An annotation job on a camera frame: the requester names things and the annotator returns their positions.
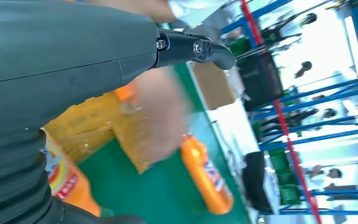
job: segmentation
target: green table surface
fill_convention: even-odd
[[[190,131],[207,146],[209,157],[231,189],[235,198],[232,211],[221,216],[208,212],[179,152],[139,175],[116,140],[79,165],[90,180],[92,195],[114,215],[136,215],[148,224],[248,224],[240,193],[191,75],[185,64],[176,65],[175,70],[193,103]]]

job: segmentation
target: robotic arm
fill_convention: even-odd
[[[186,61],[230,69],[203,35],[158,30],[145,16],[54,0],[0,0],[0,224],[139,224],[99,219],[51,196],[40,130],[74,104]]]

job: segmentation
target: blue metal rack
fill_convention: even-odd
[[[269,4],[268,6],[259,9],[255,12],[253,12],[253,16],[255,18],[259,18],[267,13],[270,13],[271,11],[291,2],[292,0],[277,0],[274,3]],[[231,30],[234,30],[238,27],[242,27],[245,34],[247,36],[249,36],[249,41],[250,41],[250,45],[252,48],[256,48],[257,45],[255,43],[254,37],[252,35],[252,32],[250,31],[248,22],[246,21],[245,18],[241,18],[238,21],[224,27],[222,29],[223,33],[228,33]],[[296,98],[301,98],[301,97],[305,97],[305,96],[309,96],[311,94],[315,94],[315,93],[319,93],[319,92],[323,92],[326,90],[332,90],[335,88],[339,88],[339,87],[344,87],[346,86],[345,89],[340,90],[330,96],[324,97],[322,99],[317,99],[311,102],[306,102],[306,103],[301,103],[301,104],[297,104],[297,105],[292,105],[292,106],[288,106],[283,108],[283,112],[290,112],[290,111],[294,111],[294,110],[298,110],[301,108],[305,108],[305,107],[310,107],[313,105],[317,105],[317,104],[321,104],[321,103],[325,103],[325,102],[329,102],[329,101],[333,101],[333,100],[337,100],[337,99],[343,99],[346,97],[350,97],[350,96],[355,96],[358,95],[358,90],[353,90],[353,91],[349,91],[355,87],[358,87],[358,79],[354,79],[354,80],[350,80],[347,82],[343,82],[340,84],[335,84],[335,85],[331,85],[331,86],[327,86],[324,88],[320,88],[314,91],[309,91],[306,93],[300,93],[300,94],[296,94],[295,96],[289,96],[289,97],[284,97],[281,99],[282,102],[288,101],[288,100],[292,100],[292,99],[296,99]],[[266,113],[262,113],[262,114],[258,114],[254,117],[254,119],[262,119],[265,118],[267,116],[271,116],[271,115],[275,115],[275,113],[273,112],[274,107],[272,108],[258,108],[258,111],[266,111]],[[296,131],[300,131],[300,130],[305,130],[307,128],[311,128],[311,127],[317,127],[317,126],[323,126],[323,125],[357,125],[358,123],[342,123],[342,122],[346,122],[346,121],[351,121],[351,120],[355,120],[357,119],[358,116],[348,116],[348,117],[344,117],[344,118],[339,118],[339,119],[334,119],[334,120],[329,120],[329,121],[322,121],[322,122],[318,122],[315,124],[310,124],[310,125],[304,125],[304,126],[299,126],[299,127],[293,127],[290,129],[290,132],[296,132]],[[319,141],[319,140],[326,140],[326,139],[332,139],[332,138],[338,138],[338,137],[343,137],[343,136],[349,136],[349,135],[354,135],[354,134],[358,134],[358,130],[354,130],[354,131],[348,131],[348,132],[343,132],[343,133],[335,133],[335,134],[328,134],[328,135],[324,135],[324,136],[318,136],[318,137],[313,137],[313,138],[307,138],[307,139],[302,139],[302,140],[296,140],[293,143],[294,144],[302,144],[302,143],[307,143],[307,142],[312,142],[312,141]],[[265,150],[271,150],[271,149],[276,149],[276,148],[282,148],[282,147],[286,147],[286,143],[275,143],[275,144],[268,144],[271,143],[273,141],[275,141],[276,139],[280,138],[283,136],[281,131],[274,131],[274,132],[269,132],[263,135],[263,137],[266,136],[273,136],[273,135],[277,135],[275,137],[273,137],[272,139],[264,142],[263,144],[260,145],[260,149],[262,151]],[[324,191],[324,192],[311,192],[312,196],[320,196],[320,195],[347,195],[353,198],[358,199],[358,190],[352,190],[352,191]],[[307,203],[307,208],[304,209],[292,209],[292,206],[286,206],[282,209],[280,209],[280,215],[312,215],[312,211],[310,209],[310,205]],[[358,211],[340,211],[340,210],[330,210],[330,209],[319,209],[319,214],[320,215],[358,215]]]

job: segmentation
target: orange bottle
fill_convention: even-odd
[[[207,147],[187,134],[184,135],[180,152],[208,210],[216,215],[228,213],[233,207],[234,198],[218,169],[208,158]]]
[[[90,196],[88,179],[49,135],[45,147],[40,151],[47,158],[46,171],[52,195],[95,216],[101,216],[101,208]]]

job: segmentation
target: bolt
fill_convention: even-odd
[[[202,44],[201,43],[195,43],[193,47],[193,51],[196,54],[199,54],[202,52]]]
[[[165,40],[158,40],[157,41],[157,49],[161,50],[166,47],[166,41]]]

